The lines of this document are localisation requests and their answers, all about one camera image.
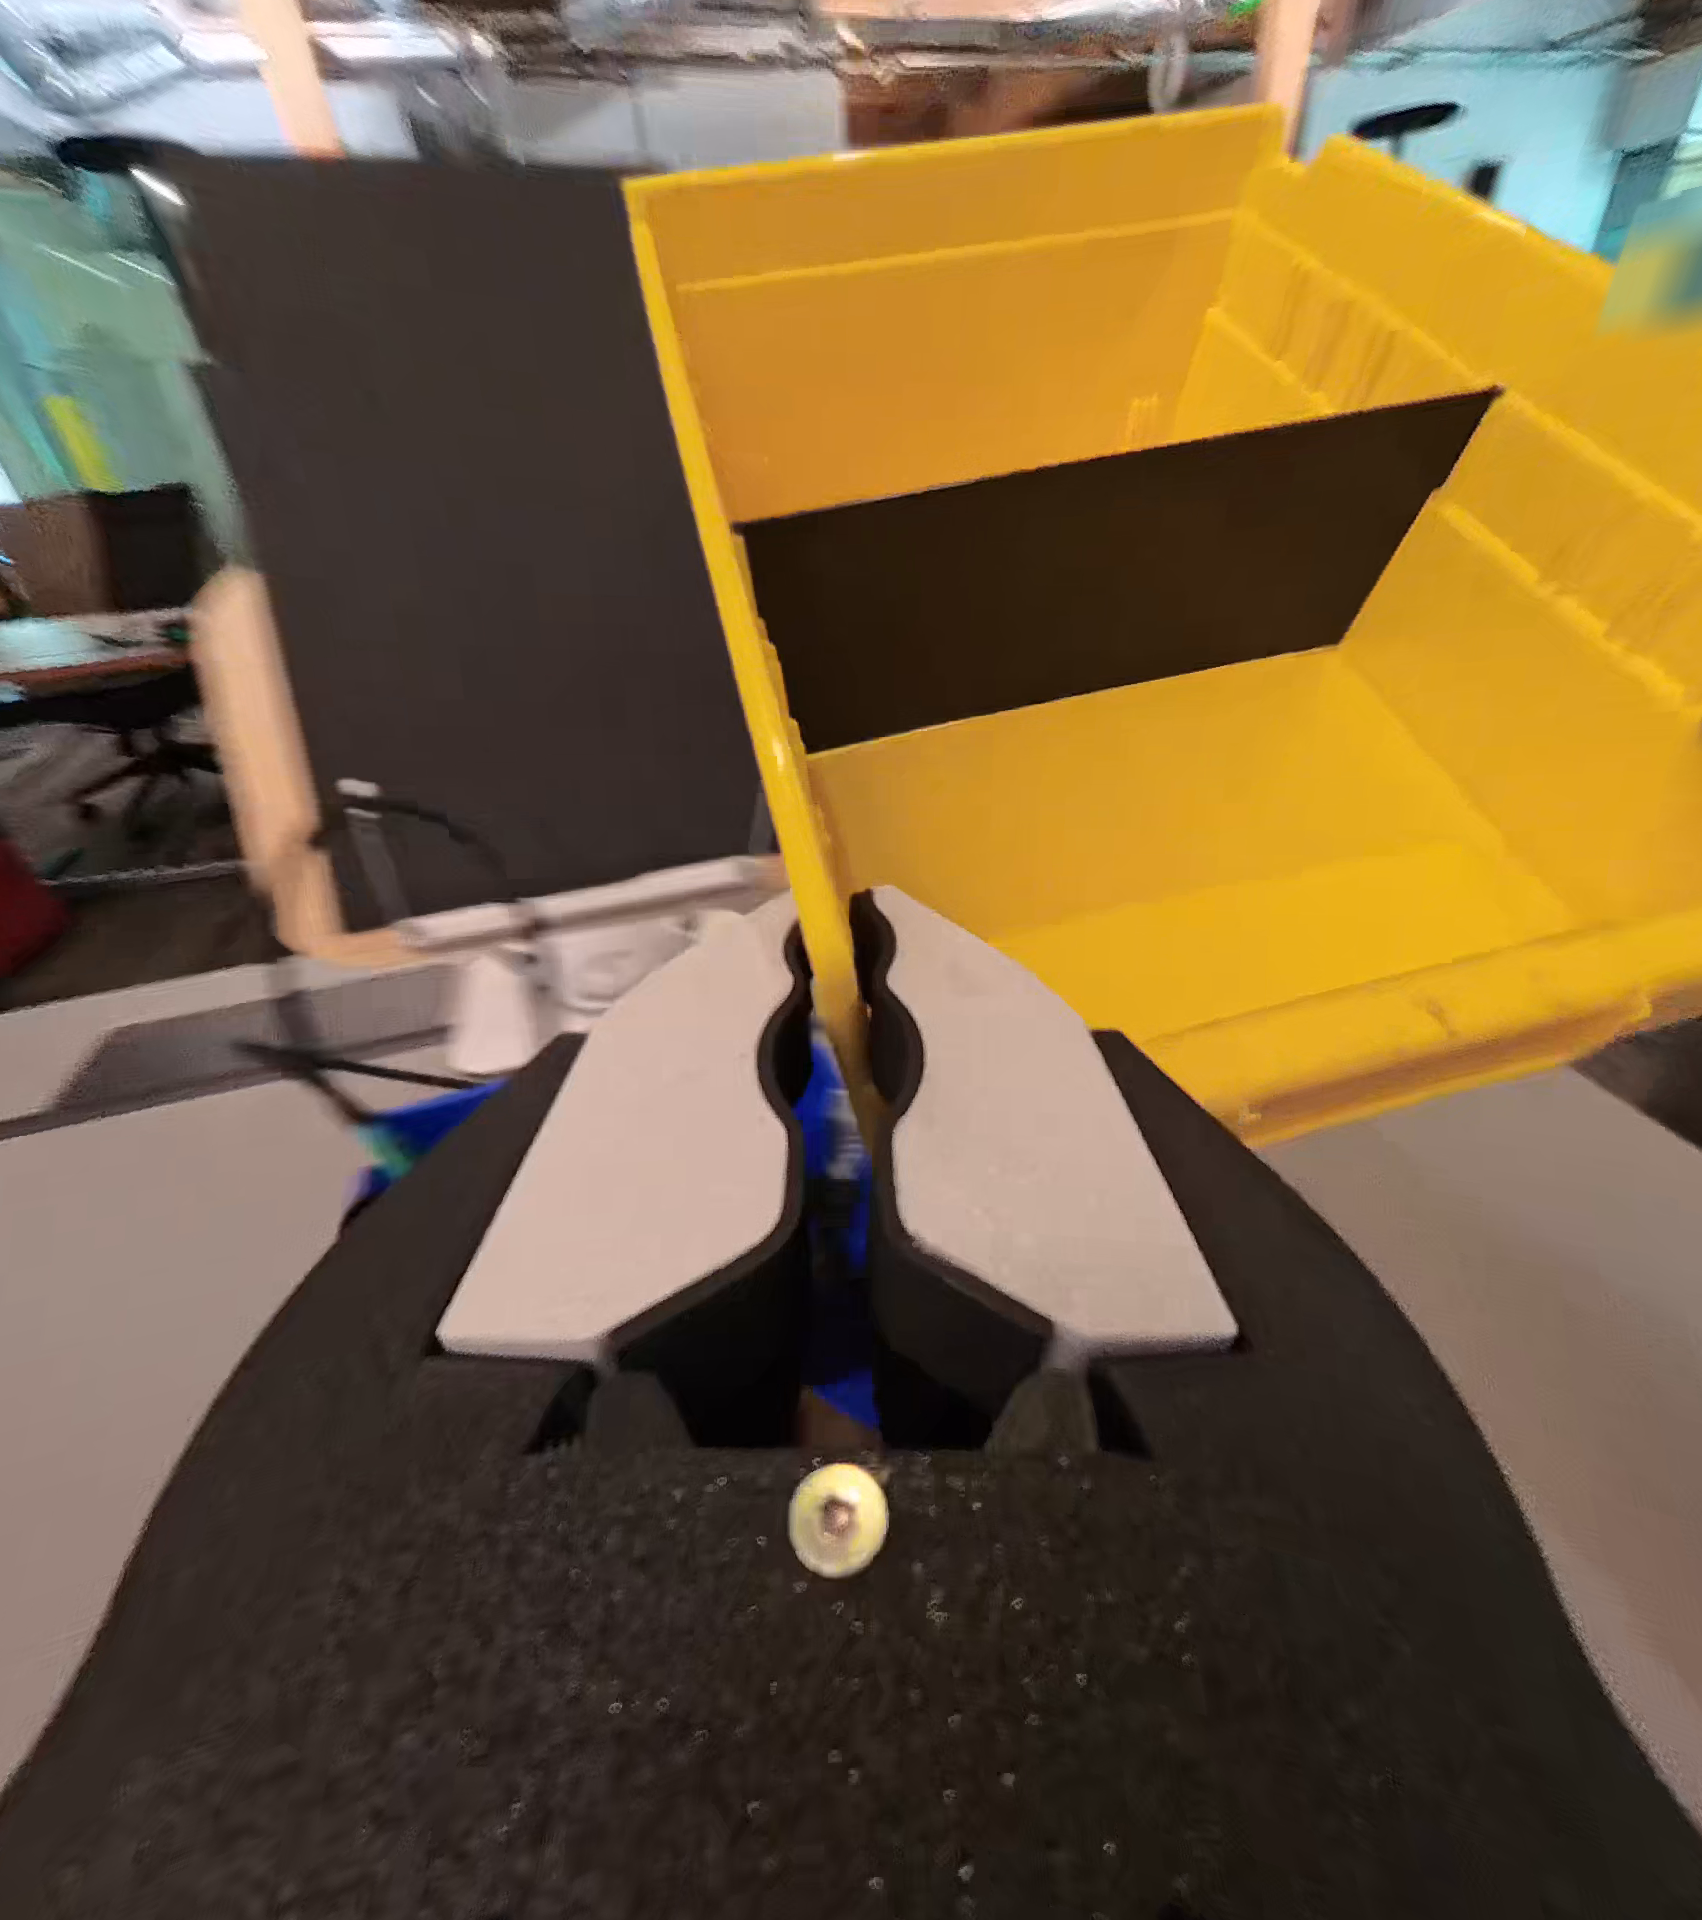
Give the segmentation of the grey desk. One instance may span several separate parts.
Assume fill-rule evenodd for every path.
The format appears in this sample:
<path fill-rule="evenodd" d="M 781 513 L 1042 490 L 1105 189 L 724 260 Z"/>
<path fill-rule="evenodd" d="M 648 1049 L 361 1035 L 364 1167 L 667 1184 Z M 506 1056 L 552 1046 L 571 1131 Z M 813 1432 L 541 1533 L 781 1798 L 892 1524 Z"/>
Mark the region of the grey desk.
<path fill-rule="evenodd" d="M 81 1107 L 78 1074 L 261 997 L 240 969 L 0 1016 L 0 1789 L 351 1165 L 286 1088 L 166 1063 Z M 1461 1391 L 1702 1824 L 1702 1021 L 1264 1157 Z"/>

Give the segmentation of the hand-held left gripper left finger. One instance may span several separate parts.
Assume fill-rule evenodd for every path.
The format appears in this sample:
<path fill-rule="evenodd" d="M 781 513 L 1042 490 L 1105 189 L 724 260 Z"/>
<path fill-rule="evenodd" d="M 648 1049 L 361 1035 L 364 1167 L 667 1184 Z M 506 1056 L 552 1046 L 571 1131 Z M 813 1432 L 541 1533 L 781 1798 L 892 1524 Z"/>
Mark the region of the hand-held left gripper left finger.
<path fill-rule="evenodd" d="M 722 918 L 582 1041 L 436 1344 L 642 1376 L 694 1445 L 780 1449 L 812 1328 L 812 974 L 796 906 Z"/>

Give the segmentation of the large blue plastic bin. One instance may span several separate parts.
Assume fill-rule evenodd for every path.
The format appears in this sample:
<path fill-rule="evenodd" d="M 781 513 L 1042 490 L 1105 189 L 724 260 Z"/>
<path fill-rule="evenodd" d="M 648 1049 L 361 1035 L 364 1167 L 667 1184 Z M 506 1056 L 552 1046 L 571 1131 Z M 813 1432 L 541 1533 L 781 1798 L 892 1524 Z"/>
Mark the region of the large blue plastic bin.
<path fill-rule="evenodd" d="M 810 1074 L 793 1104 L 803 1154 L 803 1227 L 807 1239 L 810 1333 L 802 1370 L 803 1393 L 825 1413 L 807 1415 L 803 1432 L 876 1437 L 867 1316 L 867 1220 L 872 1165 L 836 1059 L 812 1028 Z M 395 1178 L 393 1168 L 420 1162 L 502 1090 L 499 1080 L 442 1084 L 428 1099 L 385 1111 L 383 1138 L 397 1161 L 370 1161 L 342 1213 L 350 1224 Z"/>

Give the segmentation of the yellow plastic bin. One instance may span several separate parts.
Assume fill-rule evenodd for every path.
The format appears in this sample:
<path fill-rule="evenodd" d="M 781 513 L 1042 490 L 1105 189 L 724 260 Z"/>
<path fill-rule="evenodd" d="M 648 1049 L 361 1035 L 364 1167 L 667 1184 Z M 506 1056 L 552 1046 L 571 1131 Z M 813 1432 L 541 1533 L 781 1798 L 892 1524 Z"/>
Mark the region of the yellow plastic bin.
<path fill-rule="evenodd" d="M 624 186 L 837 1052 L 893 887 L 1264 1144 L 1702 1016 L 1702 332 L 1211 108 Z M 1500 389 L 1342 642 L 813 752 L 742 531 Z"/>

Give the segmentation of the brown wooden table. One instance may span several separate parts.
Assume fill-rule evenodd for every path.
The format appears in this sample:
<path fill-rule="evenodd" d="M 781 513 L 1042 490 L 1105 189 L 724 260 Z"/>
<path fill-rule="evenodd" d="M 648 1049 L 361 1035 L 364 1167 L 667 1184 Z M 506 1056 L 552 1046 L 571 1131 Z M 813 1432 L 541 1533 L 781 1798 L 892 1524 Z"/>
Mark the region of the brown wooden table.
<path fill-rule="evenodd" d="M 0 692 L 55 694 L 190 665 L 185 610 L 0 621 Z"/>

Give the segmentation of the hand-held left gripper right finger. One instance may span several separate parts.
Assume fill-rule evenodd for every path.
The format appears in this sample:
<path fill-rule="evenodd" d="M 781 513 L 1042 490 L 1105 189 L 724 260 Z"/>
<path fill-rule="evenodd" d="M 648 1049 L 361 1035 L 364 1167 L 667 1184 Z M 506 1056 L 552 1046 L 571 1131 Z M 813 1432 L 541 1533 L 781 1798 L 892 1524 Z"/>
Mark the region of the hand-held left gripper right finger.
<path fill-rule="evenodd" d="M 1232 1351 L 1239 1323 L 1085 1021 L 897 887 L 859 892 L 850 925 L 883 1438 L 976 1449 L 1045 1373 Z"/>

